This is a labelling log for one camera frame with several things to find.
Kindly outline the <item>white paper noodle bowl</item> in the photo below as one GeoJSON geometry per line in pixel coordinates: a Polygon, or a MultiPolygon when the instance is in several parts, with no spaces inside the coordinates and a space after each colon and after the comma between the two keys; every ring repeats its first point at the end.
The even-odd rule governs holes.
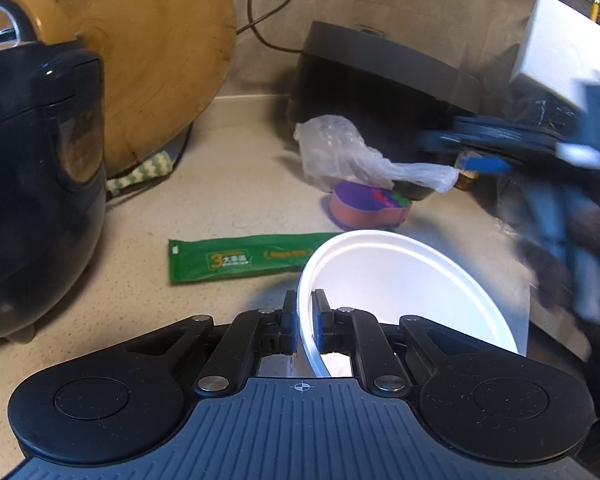
{"type": "Polygon", "coordinates": [[[419,315],[452,330],[521,354],[500,309],[457,263],[401,234],[378,230],[341,233],[309,258],[298,281],[297,314],[302,352],[317,377],[349,377],[343,358],[322,356],[311,294],[321,289],[331,308],[365,310],[396,325],[419,315]]]}

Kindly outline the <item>green snack wrapper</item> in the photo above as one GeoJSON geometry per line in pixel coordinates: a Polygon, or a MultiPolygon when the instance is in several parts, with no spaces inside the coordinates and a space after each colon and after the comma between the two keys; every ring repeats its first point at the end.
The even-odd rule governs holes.
{"type": "Polygon", "coordinates": [[[301,271],[337,233],[263,234],[212,240],[169,240],[172,285],[301,271]]]}

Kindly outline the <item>glass jar with orange lid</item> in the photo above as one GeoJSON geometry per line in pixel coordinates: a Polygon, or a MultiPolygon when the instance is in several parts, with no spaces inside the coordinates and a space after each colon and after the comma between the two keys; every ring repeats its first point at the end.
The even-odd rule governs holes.
{"type": "Polygon", "coordinates": [[[469,169],[469,163],[478,158],[479,155],[474,152],[461,152],[457,155],[454,167],[458,170],[458,178],[455,187],[461,191],[468,191],[471,185],[480,177],[477,171],[469,169]]]}

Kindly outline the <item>white range hood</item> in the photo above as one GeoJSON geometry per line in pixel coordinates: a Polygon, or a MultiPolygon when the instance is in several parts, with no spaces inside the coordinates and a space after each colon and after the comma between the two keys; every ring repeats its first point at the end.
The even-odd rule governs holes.
{"type": "Polygon", "coordinates": [[[584,110],[582,84],[600,84],[600,25],[559,0],[535,0],[509,81],[584,110]]]}

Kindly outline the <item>purple pink sponge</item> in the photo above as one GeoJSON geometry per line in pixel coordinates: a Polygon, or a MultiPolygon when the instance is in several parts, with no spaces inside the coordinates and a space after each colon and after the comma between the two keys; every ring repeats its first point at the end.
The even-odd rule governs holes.
{"type": "Polygon", "coordinates": [[[398,228],[412,203],[385,188],[342,181],[332,189],[328,211],[338,226],[347,230],[398,228]]]}

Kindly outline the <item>crumpled clear plastic bag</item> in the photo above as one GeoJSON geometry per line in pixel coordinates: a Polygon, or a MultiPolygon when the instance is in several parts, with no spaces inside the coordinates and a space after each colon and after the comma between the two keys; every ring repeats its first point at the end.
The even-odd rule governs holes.
{"type": "Polygon", "coordinates": [[[392,162],[368,146],[349,119],[325,115],[296,125],[302,170],[306,180],[323,191],[341,181],[391,190],[406,182],[437,193],[449,192],[460,175],[452,167],[429,162],[392,162]]]}

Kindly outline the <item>black square appliance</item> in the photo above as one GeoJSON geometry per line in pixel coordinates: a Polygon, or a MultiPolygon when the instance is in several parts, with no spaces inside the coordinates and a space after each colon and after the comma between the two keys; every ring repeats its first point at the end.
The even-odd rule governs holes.
{"type": "Polygon", "coordinates": [[[298,58],[287,106],[293,125],[335,115],[393,162],[435,162],[419,133],[452,126],[480,108],[480,82],[417,50],[315,21],[298,58]]]}

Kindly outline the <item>green white striped cloth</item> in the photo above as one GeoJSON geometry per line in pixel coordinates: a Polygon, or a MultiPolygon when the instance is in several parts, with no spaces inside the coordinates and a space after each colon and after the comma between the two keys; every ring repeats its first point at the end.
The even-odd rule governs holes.
{"type": "Polygon", "coordinates": [[[153,180],[162,179],[172,174],[174,160],[166,152],[161,151],[145,159],[137,167],[122,177],[109,179],[106,183],[107,194],[117,197],[124,192],[130,192],[139,185],[153,180]]]}

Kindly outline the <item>navy gold rice cooker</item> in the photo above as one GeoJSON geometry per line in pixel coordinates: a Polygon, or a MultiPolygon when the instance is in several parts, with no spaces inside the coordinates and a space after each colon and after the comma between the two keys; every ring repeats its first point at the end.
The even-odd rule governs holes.
{"type": "Polygon", "coordinates": [[[27,342],[102,232],[104,64],[54,0],[0,13],[0,339],[27,342]]]}

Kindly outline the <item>round wooden cutting board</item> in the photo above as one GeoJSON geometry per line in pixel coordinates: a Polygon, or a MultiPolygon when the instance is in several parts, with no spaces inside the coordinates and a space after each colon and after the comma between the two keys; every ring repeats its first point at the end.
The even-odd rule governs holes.
{"type": "Polygon", "coordinates": [[[137,165],[193,122],[234,53],[234,0],[55,0],[104,61],[105,165],[137,165]]]}

